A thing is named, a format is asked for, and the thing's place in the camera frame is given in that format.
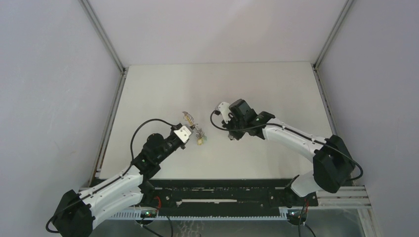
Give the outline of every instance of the white table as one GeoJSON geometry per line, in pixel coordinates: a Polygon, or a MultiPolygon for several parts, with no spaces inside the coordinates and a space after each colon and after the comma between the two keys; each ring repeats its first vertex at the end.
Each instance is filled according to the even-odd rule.
{"type": "MultiPolygon", "coordinates": [[[[292,178],[312,164],[278,143],[245,135],[230,141],[228,133],[210,124],[210,113],[222,101],[245,99],[257,113],[267,111],[308,133],[332,134],[322,99],[308,62],[221,63],[130,66],[99,178],[110,178],[130,162],[129,143],[145,120],[186,123],[189,112],[208,140],[195,136],[185,150],[162,162],[154,179],[292,178]]],[[[214,117],[221,125],[221,118],[214,117]]],[[[137,155],[152,133],[168,136],[170,128],[151,122],[137,134],[137,155]]]]}

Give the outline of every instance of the white wall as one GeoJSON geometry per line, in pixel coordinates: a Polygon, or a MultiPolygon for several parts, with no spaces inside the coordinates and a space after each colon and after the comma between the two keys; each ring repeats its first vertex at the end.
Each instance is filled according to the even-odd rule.
{"type": "Polygon", "coordinates": [[[44,237],[89,179],[119,72],[76,0],[2,1],[0,22],[0,236],[44,237]]]}
{"type": "Polygon", "coordinates": [[[125,66],[314,63],[345,0],[91,0],[125,66]]]}
{"type": "Polygon", "coordinates": [[[357,1],[321,66],[385,237],[418,236],[419,2],[357,1]]]}

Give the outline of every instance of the gray floor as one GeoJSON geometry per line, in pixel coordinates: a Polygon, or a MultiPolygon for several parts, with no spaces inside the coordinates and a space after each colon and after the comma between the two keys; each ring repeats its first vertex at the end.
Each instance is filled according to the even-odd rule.
{"type": "MultiPolygon", "coordinates": [[[[317,237],[363,237],[356,210],[310,210],[307,224],[317,237]]],[[[167,221],[148,225],[157,233],[170,236],[167,221]]],[[[174,237],[297,237],[297,226],[286,221],[173,221],[174,237]]],[[[105,221],[91,237],[155,237],[132,221],[105,221]]],[[[304,227],[303,237],[312,234],[304,227]]]]}

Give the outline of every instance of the metal frame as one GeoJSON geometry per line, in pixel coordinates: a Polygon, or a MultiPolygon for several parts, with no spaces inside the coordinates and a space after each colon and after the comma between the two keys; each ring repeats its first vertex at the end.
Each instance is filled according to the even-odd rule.
{"type": "MultiPolygon", "coordinates": [[[[324,91],[324,87],[322,85],[321,77],[318,73],[318,69],[330,48],[333,40],[335,39],[336,35],[339,32],[349,10],[353,6],[355,0],[347,0],[345,5],[343,6],[339,17],[337,18],[325,44],[323,45],[316,62],[312,65],[313,66],[313,73],[316,78],[317,85],[319,87],[319,92],[322,97],[322,101],[327,113],[327,117],[332,129],[333,134],[337,134],[338,131],[336,129],[335,120],[332,114],[332,109],[328,103],[327,95],[324,91]]],[[[103,45],[105,46],[106,50],[112,57],[115,65],[121,72],[121,76],[119,78],[119,84],[117,87],[117,91],[114,95],[114,100],[112,107],[110,109],[110,114],[106,123],[106,127],[103,132],[102,136],[102,143],[98,152],[96,166],[94,167],[92,179],[96,176],[98,172],[100,172],[100,168],[103,162],[103,158],[106,152],[106,147],[109,142],[109,137],[112,131],[112,125],[115,119],[116,111],[118,108],[118,104],[121,98],[122,90],[124,87],[126,73],[127,70],[124,68],[123,63],[119,59],[109,37],[107,36],[103,26],[101,25],[96,13],[94,12],[90,2],[88,0],[79,0],[82,8],[84,9],[87,17],[91,21],[95,31],[97,32],[99,38],[101,39],[103,45]]],[[[367,192],[364,187],[342,187],[336,194],[329,194],[326,192],[317,192],[319,206],[313,207],[311,209],[357,209],[358,214],[361,220],[362,228],[364,229],[364,233],[366,237],[381,237],[379,232],[379,228],[374,216],[374,213],[371,209],[371,204],[368,199],[367,192]]],[[[138,220],[140,217],[140,212],[137,212],[135,208],[129,208],[123,210],[121,212],[116,213],[110,219],[112,220],[138,220]]],[[[270,216],[270,217],[198,217],[198,220],[286,220],[286,214],[288,212],[287,208],[279,208],[278,216],[270,216]]],[[[156,219],[165,219],[165,217],[157,217],[156,219]]],[[[194,217],[171,217],[172,220],[191,220],[195,219],[194,217]]]]}

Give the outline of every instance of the robotic arm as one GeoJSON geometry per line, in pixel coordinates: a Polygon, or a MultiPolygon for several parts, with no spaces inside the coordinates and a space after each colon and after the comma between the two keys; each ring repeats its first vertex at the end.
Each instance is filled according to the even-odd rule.
{"type": "Polygon", "coordinates": [[[154,188],[148,180],[160,170],[163,160],[178,148],[185,148],[191,134],[192,129],[181,124],[173,126],[167,138],[151,134],[138,156],[120,173],[78,194],[66,192],[47,230],[63,237],[87,237],[116,212],[140,202],[149,203],[154,188]],[[51,222],[57,231],[49,229],[51,222]]]}
{"type": "Polygon", "coordinates": [[[254,109],[239,99],[233,104],[220,103],[211,114],[211,123],[218,129],[228,131],[230,140],[240,140],[245,133],[264,140],[282,143],[300,153],[313,163],[313,170],[294,177],[280,197],[291,208],[300,197],[325,190],[336,193],[358,163],[349,154],[344,142],[338,136],[330,138],[314,136],[293,128],[268,112],[257,114],[254,109]],[[212,115],[222,115],[222,126],[212,122],[212,115]]]}

